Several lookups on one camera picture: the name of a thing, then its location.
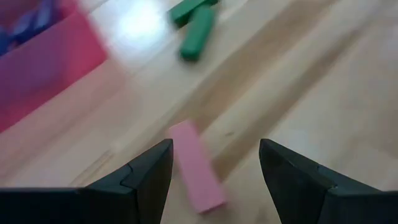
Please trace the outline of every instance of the pink storage box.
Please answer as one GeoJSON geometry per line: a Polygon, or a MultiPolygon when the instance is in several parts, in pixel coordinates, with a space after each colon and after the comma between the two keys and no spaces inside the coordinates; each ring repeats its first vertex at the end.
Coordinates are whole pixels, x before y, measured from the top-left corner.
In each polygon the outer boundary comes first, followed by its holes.
{"type": "MultiPolygon", "coordinates": [[[[0,57],[0,132],[92,71],[106,58],[78,4],[59,0],[61,19],[0,57]]],[[[7,28],[38,0],[0,0],[0,25],[7,28]]]]}

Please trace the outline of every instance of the toy in bin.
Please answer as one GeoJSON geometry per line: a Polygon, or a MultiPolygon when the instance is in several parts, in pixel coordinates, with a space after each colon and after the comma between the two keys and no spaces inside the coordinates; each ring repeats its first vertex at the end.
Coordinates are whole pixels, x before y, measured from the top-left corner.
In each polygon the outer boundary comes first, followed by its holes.
{"type": "Polygon", "coordinates": [[[1,1],[0,132],[106,58],[75,0],[1,1]]]}
{"type": "Polygon", "coordinates": [[[50,28],[57,19],[57,0],[43,0],[36,9],[26,12],[15,22],[11,34],[0,29],[0,55],[11,49],[13,43],[23,44],[50,28]]]}

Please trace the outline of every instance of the blue toy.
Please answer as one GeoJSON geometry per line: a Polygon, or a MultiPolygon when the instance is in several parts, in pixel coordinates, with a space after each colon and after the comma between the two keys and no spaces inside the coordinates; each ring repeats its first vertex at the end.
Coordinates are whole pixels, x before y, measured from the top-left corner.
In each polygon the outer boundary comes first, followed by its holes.
{"type": "Polygon", "coordinates": [[[18,44],[23,44],[35,36],[34,24],[36,16],[35,11],[30,11],[15,23],[12,38],[18,44]]]}
{"type": "Polygon", "coordinates": [[[7,32],[0,27],[0,56],[4,55],[8,51],[8,45],[10,44],[10,37],[7,32]]]}
{"type": "Polygon", "coordinates": [[[37,10],[37,16],[34,23],[35,34],[39,34],[53,24],[57,20],[57,7],[55,0],[43,0],[37,10]]]}

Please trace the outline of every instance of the wooden floor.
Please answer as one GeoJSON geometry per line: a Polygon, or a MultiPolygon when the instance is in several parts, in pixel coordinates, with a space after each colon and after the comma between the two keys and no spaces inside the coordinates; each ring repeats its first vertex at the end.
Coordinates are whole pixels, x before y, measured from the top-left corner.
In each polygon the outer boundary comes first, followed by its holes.
{"type": "Polygon", "coordinates": [[[229,204],[195,214],[175,169],[162,223],[280,223],[260,138],[398,189],[398,1],[224,0],[196,65],[176,3],[81,0],[110,59],[0,134],[1,186],[89,184],[189,118],[229,204]]]}

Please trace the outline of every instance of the green block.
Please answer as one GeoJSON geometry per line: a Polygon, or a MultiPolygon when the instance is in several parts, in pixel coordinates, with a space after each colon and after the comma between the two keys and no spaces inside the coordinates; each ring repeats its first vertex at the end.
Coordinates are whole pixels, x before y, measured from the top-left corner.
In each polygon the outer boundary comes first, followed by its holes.
{"type": "Polygon", "coordinates": [[[207,43],[215,23],[216,13],[210,6],[201,6],[192,15],[187,35],[180,47],[180,55],[185,60],[197,61],[207,43]]]}
{"type": "Polygon", "coordinates": [[[188,23],[195,9],[205,4],[212,6],[216,3],[218,0],[183,0],[169,11],[170,18],[180,28],[188,23]]]}

